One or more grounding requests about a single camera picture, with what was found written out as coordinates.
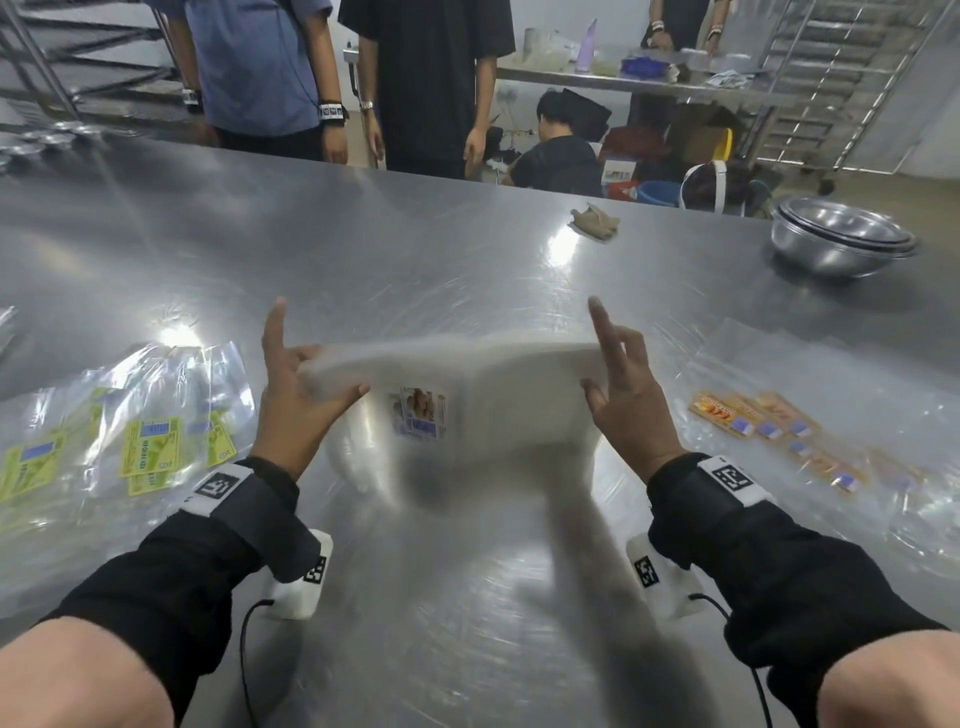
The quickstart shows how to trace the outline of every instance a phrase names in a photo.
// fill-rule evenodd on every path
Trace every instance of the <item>black sleeve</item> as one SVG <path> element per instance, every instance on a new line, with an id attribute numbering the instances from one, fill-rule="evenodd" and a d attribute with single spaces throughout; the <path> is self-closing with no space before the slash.
<path id="1" fill-rule="evenodd" d="M 537 147 L 534 147 L 516 161 L 514 171 L 510 173 L 510 179 L 517 187 L 533 186 L 537 179 L 539 164 L 540 156 L 537 154 Z"/>
<path id="2" fill-rule="evenodd" d="M 650 542 L 674 561 L 688 557 L 716 582 L 732 609 L 724 634 L 733 655 L 770 668 L 770 692 L 802 728 L 817 725 L 817 694 L 842 657 L 901 632 L 946 629 L 894 594 L 860 546 L 798 526 L 769 501 L 749 508 L 737 501 L 706 533 L 686 538 L 684 522 L 702 509 L 688 486 L 706 457 L 684 455 L 651 478 Z"/>
<path id="3" fill-rule="evenodd" d="M 380 0 L 344 0 L 337 21 L 367 40 L 380 40 Z"/>
<path id="4" fill-rule="evenodd" d="M 239 464 L 296 511 L 300 489 L 286 471 L 257 457 Z M 44 619 L 84 619 L 123 640 L 163 684 L 180 724 L 197 680 L 216 669 L 227 649 L 230 593 L 262 567 L 225 524 L 178 511 L 136 551 L 94 571 Z"/>
<path id="5" fill-rule="evenodd" d="M 475 59 L 501 58 L 516 50 L 510 0 L 464 0 L 470 54 Z"/>

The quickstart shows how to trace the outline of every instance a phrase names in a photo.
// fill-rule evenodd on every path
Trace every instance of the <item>shelf rack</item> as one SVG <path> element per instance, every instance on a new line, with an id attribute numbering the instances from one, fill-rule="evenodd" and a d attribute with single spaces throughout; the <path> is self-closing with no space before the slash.
<path id="1" fill-rule="evenodd" d="M 180 131 L 187 115 L 173 66 L 148 66 L 84 58 L 108 48 L 164 40 L 165 26 L 127 27 L 84 20 L 54 20 L 32 13 L 116 4 L 117 0 L 0 0 L 0 99 L 23 131 L 56 119 L 83 119 L 132 129 Z"/>
<path id="2" fill-rule="evenodd" d="M 788 0 L 761 55 L 772 90 L 807 102 L 782 114 L 761 161 L 832 173 L 956 0 Z"/>

